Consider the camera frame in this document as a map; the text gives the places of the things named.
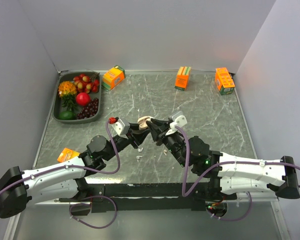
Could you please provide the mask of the beige earbud charging case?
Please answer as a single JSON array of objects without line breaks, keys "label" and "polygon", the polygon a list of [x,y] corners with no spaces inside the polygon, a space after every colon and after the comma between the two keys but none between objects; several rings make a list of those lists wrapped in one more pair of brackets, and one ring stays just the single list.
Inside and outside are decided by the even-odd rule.
[{"label": "beige earbud charging case", "polygon": [[140,117],[137,120],[138,129],[139,130],[144,130],[144,129],[148,128],[147,122],[150,122],[152,120],[152,118],[153,118],[152,116],[143,116],[143,117]]}]

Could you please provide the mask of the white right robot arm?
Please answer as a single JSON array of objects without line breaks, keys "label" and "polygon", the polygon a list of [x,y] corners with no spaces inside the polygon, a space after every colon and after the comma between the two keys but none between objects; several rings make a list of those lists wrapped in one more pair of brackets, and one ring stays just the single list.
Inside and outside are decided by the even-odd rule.
[{"label": "white right robot arm", "polygon": [[190,195],[199,183],[195,181],[189,189],[186,188],[188,172],[191,171],[198,180],[209,179],[208,193],[213,199],[242,192],[273,192],[283,199],[300,198],[297,167],[291,156],[263,160],[211,150],[198,136],[187,137],[183,130],[187,123],[184,116],[168,121],[152,118],[145,123],[153,141],[165,145],[184,168],[181,190],[184,197]]}]

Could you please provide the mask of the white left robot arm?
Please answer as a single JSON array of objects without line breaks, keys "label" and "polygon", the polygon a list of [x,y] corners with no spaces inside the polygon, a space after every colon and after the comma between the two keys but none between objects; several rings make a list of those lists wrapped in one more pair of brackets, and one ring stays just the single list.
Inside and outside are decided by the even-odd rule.
[{"label": "white left robot arm", "polygon": [[51,166],[21,170],[19,166],[9,168],[0,178],[0,218],[6,219],[23,212],[27,206],[66,198],[85,200],[89,188],[85,178],[94,174],[107,174],[106,161],[115,157],[120,169],[119,152],[128,146],[138,148],[149,134],[136,123],[112,124],[116,135],[97,135],[86,146],[86,150],[64,162]]}]

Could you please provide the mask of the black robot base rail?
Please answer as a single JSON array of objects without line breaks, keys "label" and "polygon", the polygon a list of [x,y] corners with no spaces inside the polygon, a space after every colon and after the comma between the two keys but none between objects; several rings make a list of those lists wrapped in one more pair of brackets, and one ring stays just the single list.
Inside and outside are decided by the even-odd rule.
[{"label": "black robot base rail", "polygon": [[91,203],[92,213],[113,211],[191,210],[205,211],[206,204],[237,199],[235,193],[226,195],[210,190],[207,182],[200,182],[187,197],[182,196],[181,183],[100,183],[82,185],[72,198],[59,198],[61,203]]}]

